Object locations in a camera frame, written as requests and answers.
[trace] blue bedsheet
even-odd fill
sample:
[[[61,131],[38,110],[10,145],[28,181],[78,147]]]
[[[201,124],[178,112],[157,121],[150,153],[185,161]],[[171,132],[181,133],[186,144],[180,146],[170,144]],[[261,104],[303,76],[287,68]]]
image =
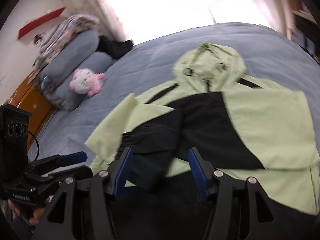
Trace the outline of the blue bedsheet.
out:
[[[174,33],[134,46],[106,72],[103,90],[72,112],[58,111],[38,136],[39,158],[84,151],[87,165],[95,158],[84,142],[102,119],[129,93],[136,95],[173,79],[174,63],[204,43],[235,48],[247,74],[302,90],[309,102],[320,150],[320,67],[297,44],[261,25],[226,23]],[[28,153],[36,156],[36,145]]]

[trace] blue gripper pad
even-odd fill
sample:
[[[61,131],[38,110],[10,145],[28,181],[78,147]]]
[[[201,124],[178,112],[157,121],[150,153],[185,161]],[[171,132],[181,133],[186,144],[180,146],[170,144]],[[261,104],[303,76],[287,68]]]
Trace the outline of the blue gripper pad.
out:
[[[61,156],[56,161],[56,164],[60,167],[66,167],[69,165],[85,162],[86,160],[87,160],[87,154],[85,152],[77,152],[77,153]]]
[[[123,152],[118,161],[122,165],[121,165],[121,167],[118,171],[118,174],[115,178],[115,188],[114,188],[114,191],[112,194],[115,199],[119,195],[122,194],[122,191],[124,189],[124,185],[125,185],[127,178],[129,176],[130,169],[132,166],[132,161],[133,161],[133,150],[131,148],[129,148],[127,154],[125,154]]]
[[[204,199],[208,199],[208,181],[212,179],[212,174],[209,170],[206,169],[206,165],[195,147],[191,148],[188,151],[188,161],[199,194]]]

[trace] red shelf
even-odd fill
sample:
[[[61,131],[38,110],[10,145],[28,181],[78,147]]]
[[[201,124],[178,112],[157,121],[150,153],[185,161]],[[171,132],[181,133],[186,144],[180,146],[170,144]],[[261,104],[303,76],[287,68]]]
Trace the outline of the red shelf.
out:
[[[28,23],[27,25],[23,26],[20,30],[19,30],[19,35],[18,35],[18,39],[22,38],[24,35],[26,35],[27,33],[31,32],[32,30],[34,30],[35,28],[37,28],[38,26],[40,26],[41,24],[46,23],[47,21],[50,21],[54,18],[57,18],[60,16],[60,14],[65,10],[65,7],[62,7],[58,10],[52,11],[46,15],[41,16],[40,18]]]

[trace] light green jacket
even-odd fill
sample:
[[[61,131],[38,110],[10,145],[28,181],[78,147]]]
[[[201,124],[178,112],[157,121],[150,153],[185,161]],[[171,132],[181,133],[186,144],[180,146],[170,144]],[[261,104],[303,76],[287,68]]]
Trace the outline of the light green jacket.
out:
[[[192,75],[186,75],[192,69]],[[245,75],[246,67],[233,49],[204,44],[183,55],[175,64],[176,80],[165,82],[135,97],[129,94],[96,127],[86,141],[97,157],[94,173],[107,169],[120,146],[122,134],[175,109],[169,102],[194,94],[222,91],[229,118],[244,145],[260,160],[263,170],[223,170],[245,180],[255,177],[271,199],[308,214],[318,213],[319,154],[307,100],[301,91],[291,91],[266,79]],[[237,81],[243,78],[260,88]],[[158,92],[179,86],[152,104]],[[188,162],[175,158],[167,172],[174,176],[190,170]]]

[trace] black cable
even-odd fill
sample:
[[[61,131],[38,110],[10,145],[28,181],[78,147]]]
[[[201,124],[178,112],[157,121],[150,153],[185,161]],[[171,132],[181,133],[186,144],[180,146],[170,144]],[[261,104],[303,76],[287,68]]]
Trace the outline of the black cable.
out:
[[[38,143],[38,140],[37,140],[36,136],[32,132],[28,131],[28,133],[31,134],[31,136],[35,139],[36,144],[37,144],[38,152],[37,152],[37,156],[36,156],[36,158],[34,160],[34,161],[36,161],[38,159],[38,157],[39,157],[39,152],[40,152],[39,143]]]

